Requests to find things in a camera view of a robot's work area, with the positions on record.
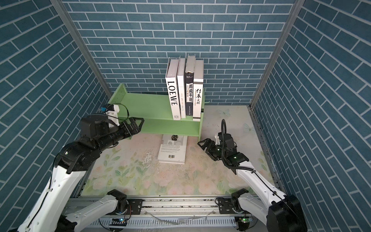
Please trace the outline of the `green two-tier shelf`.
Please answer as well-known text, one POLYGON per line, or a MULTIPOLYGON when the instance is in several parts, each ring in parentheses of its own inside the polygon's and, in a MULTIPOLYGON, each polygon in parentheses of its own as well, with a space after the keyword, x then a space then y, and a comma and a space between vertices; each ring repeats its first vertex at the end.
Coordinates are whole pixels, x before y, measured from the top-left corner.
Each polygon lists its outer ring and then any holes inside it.
POLYGON ((181 120, 173 120, 169 97, 167 95, 128 93, 125 85, 120 84, 109 104, 117 104, 118 117, 143 118, 145 120, 141 132, 153 134, 171 134, 195 136, 198 141, 202 134, 202 121, 194 121, 191 116, 181 120))

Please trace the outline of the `white book with barcode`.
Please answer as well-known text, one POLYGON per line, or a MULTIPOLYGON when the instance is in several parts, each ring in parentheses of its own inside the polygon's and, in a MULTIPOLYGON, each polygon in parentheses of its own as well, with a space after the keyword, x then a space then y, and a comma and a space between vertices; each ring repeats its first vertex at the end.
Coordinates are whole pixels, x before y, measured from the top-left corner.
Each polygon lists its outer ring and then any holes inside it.
POLYGON ((185 164, 187 136, 164 134, 158 153, 158 162, 185 164))

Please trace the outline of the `large white black-spine book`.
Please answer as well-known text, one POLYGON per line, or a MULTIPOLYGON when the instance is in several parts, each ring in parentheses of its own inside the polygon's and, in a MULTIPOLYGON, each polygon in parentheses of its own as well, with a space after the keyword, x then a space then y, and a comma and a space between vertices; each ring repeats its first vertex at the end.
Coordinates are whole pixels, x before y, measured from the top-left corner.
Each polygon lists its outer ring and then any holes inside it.
POLYGON ((203 102, 204 61, 196 60, 193 82, 193 120, 201 120, 203 102))

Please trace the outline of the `white Loewe Foundation Craft Prize book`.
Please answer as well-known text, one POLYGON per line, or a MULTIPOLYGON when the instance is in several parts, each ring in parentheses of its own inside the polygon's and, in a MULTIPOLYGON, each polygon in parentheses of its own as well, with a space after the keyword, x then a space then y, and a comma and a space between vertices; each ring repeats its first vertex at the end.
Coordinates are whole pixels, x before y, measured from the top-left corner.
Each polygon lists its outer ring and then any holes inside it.
POLYGON ((165 83, 167 86, 173 120, 181 120, 180 100, 177 84, 178 67, 179 59, 170 59, 165 76, 165 83))

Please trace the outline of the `white La Dame aux camelias book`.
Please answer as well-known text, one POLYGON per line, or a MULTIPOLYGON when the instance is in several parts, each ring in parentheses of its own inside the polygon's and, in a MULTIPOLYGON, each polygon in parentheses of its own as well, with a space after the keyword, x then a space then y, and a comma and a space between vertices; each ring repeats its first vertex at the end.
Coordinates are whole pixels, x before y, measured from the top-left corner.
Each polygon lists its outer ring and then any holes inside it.
POLYGON ((177 84, 179 93, 180 113, 181 118, 186 118, 185 111, 185 58, 179 58, 178 72, 177 72, 177 84))

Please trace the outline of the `Chinese book with man portrait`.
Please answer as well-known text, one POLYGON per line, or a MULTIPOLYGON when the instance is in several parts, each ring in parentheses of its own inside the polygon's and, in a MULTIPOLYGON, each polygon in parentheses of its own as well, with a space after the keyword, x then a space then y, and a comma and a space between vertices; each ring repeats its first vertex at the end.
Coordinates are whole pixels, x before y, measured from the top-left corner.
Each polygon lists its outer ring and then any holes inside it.
POLYGON ((185 113, 187 116, 193 115, 193 84, 195 72, 196 56, 189 55, 186 60, 185 68, 185 113))

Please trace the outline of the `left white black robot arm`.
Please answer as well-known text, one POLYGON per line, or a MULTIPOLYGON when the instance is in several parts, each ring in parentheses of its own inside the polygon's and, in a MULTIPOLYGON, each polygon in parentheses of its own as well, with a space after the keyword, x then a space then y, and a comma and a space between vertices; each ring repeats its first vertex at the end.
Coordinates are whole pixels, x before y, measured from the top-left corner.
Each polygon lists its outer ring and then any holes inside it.
POLYGON ((138 134, 143 118, 131 117, 115 123, 107 115, 89 115, 81 119, 79 140, 65 145, 53 162, 53 172, 37 203, 17 232, 80 232, 100 217, 127 213, 127 196, 113 189, 91 205, 62 215, 72 192, 103 151, 119 141, 138 134))

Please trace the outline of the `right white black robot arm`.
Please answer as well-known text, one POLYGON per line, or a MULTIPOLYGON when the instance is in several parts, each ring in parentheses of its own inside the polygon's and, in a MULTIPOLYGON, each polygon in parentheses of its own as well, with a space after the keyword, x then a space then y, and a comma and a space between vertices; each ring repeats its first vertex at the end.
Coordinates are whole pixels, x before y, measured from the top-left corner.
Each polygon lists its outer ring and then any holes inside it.
POLYGON ((215 140, 205 139, 198 146, 214 161, 222 161, 235 175, 245 181, 257 197, 246 189, 232 194, 233 208, 247 211, 264 223, 269 232, 306 232, 304 213, 298 198, 280 191, 265 179, 249 161, 238 152, 229 133, 219 133, 215 140))

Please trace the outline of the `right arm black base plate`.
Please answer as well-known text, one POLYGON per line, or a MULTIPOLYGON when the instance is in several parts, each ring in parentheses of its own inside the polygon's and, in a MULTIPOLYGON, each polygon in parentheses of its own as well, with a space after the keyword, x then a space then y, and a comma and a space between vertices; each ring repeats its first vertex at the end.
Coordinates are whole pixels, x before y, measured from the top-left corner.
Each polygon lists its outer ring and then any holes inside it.
POLYGON ((215 203, 219 209, 220 214, 234 214, 231 198, 217 197, 215 203))

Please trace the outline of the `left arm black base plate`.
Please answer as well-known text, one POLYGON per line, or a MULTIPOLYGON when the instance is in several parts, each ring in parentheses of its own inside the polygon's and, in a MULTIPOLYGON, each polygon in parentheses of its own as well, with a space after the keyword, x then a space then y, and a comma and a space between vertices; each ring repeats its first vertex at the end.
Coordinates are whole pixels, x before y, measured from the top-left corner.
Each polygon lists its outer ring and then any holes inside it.
POLYGON ((127 199, 128 209, 131 215, 140 215, 143 205, 143 199, 127 199))

